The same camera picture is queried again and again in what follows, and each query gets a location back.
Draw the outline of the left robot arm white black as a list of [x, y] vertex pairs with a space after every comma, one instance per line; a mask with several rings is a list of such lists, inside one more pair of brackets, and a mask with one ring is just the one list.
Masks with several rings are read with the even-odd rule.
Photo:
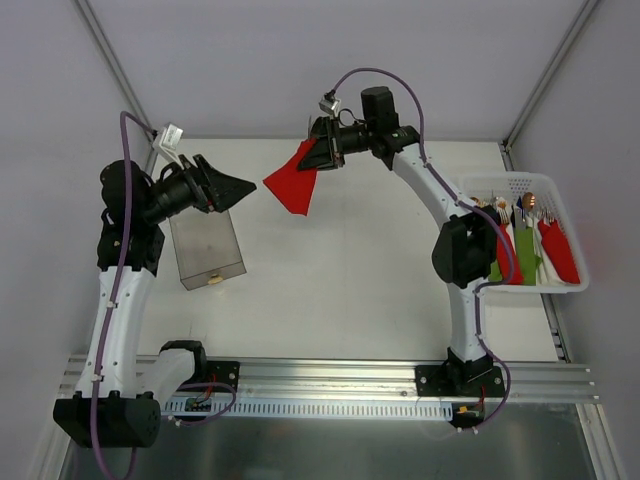
[[205, 349], [194, 340], [165, 343], [150, 370], [136, 372], [143, 314], [165, 241], [160, 225], [189, 208], [224, 213], [256, 186], [201, 155], [181, 156], [158, 179], [130, 160], [109, 164], [99, 178], [105, 208], [96, 320], [80, 379], [71, 397], [55, 402], [53, 419], [83, 448], [148, 448], [167, 400], [181, 386], [203, 387], [209, 377]]

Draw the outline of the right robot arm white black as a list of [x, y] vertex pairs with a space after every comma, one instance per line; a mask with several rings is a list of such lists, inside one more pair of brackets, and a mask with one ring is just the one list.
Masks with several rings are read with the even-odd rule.
[[361, 105], [362, 118], [345, 126], [336, 92], [327, 92], [319, 102], [323, 114], [309, 128], [311, 145], [294, 168], [337, 169], [347, 155], [368, 151], [411, 188], [439, 229], [431, 261], [446, 284], [451, 310], [446, 358], [418, 392], [506, 397], [510, 372], [484, 338], [484, 291], [497, 246], [506, 240], [499, 215], [491, 206], [477, 206], [436, 169], [426, 155], [424, 128], [401, 125], [388, 87], [364, 89]]

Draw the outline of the red paper napkin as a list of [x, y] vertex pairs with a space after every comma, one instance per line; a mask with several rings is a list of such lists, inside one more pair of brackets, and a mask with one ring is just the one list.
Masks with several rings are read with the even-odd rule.
[[318, 169], [300, 169], [299, 166], [316, 142], [316, 139], [302, 141], [283, 166], [263, 179], [264, 186], [290, 214], [307, 216], [309, 213]]

